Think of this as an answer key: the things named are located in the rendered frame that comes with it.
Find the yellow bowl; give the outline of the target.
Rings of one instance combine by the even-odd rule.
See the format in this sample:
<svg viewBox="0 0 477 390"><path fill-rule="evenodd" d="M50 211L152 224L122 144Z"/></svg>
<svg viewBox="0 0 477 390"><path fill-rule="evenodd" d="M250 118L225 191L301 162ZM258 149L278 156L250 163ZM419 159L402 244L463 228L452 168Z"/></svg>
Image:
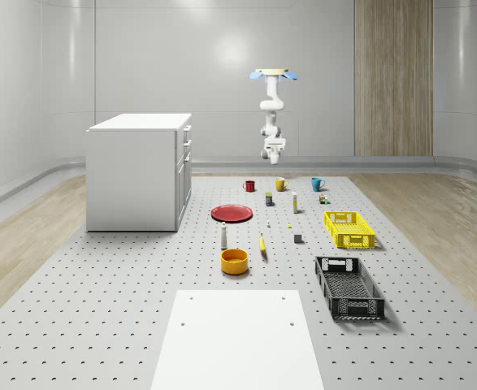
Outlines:
<svg viewBox="0 0 477 390"><path fill-rule="evenodd" d="M224 273L239 275L248 268L248 254L243 249L226 249L221 253L221 269Z"/></svg>

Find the dark grey basket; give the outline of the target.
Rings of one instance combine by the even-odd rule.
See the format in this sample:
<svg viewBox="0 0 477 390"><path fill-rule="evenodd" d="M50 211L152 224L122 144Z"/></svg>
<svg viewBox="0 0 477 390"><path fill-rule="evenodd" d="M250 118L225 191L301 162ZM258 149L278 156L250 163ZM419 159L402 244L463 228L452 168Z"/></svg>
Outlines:
<svg viewBox="0 0 477 390"><path fill-rule="evenodd" d="M358 258L316 256L314 272L335 319L382 319L384 297Z"/></svg>

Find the yellow basket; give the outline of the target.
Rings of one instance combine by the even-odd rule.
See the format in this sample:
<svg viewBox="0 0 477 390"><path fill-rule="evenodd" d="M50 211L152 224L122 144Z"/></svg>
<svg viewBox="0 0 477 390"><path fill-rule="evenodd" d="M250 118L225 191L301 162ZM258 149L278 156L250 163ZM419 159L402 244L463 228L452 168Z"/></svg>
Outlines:
<svg viewBox="0 0 477 390"><path fill-rule="evenodd" d="M375 247L375 233L357 211L325 211L324 224L338 248Z"/></svg>

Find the white cabinet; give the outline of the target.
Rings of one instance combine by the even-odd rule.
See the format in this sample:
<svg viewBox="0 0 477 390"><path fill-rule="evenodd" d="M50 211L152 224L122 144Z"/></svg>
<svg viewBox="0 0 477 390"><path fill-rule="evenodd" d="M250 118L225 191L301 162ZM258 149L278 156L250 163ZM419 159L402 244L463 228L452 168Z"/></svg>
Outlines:
<svg viewBox="0 0 477 390"><path fill-rule="evenodd" d="M175 232L191 196L191 114L121 114L86 132L86 228Z"/></svg>

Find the drone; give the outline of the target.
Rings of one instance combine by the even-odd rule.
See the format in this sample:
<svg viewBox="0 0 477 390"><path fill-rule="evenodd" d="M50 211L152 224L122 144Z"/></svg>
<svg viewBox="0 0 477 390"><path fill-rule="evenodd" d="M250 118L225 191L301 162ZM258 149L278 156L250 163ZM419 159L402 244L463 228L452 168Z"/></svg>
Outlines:
<svg viewBox="0 0 477 390"><path fill-rule="evenodd" d="M264 68L264 69L255 69L249 74L251 80L257 80L262 76L282 76L290 80L296 80L297 76L290 72L288 69L283 68Z"/></svg>

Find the red plate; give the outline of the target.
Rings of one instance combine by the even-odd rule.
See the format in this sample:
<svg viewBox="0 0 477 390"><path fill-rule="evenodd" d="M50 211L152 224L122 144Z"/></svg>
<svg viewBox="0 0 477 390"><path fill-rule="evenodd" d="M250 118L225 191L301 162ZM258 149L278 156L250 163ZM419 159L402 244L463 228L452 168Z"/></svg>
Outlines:
<svg viewBox="0 0 477 390"><path fill-rule="evenodd" d="M253 216L253 211L243 205L228 204L215 207L211 211L211 217L226 223L240 223Z"/></svg>

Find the white board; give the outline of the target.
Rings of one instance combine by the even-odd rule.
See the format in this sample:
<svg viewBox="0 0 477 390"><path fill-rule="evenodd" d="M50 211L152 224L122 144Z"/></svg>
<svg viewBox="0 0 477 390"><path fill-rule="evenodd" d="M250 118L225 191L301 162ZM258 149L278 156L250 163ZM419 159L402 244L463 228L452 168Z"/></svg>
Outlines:
<svg viewBox="0 0 477 390"><path fill-rule="evenodd" d="M178 291L151 390L323 390L298 291Z"/></svg>

